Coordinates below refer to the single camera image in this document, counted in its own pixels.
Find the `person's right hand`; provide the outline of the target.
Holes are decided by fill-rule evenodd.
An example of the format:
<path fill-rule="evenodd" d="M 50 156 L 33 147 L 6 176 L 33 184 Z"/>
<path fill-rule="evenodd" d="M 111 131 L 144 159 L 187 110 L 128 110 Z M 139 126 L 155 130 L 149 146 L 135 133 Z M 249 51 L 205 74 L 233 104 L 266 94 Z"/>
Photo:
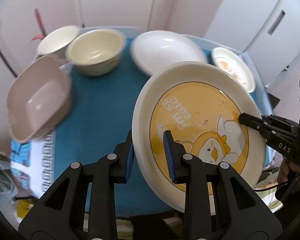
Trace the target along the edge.
<path fill-rule="evenodd" d="M 279 184 L 284 183 L 278 187 L 276 198 L 284 203 L 292 194 L 300 191 L 300 166 L 284 157 L 277 176 Z"/>

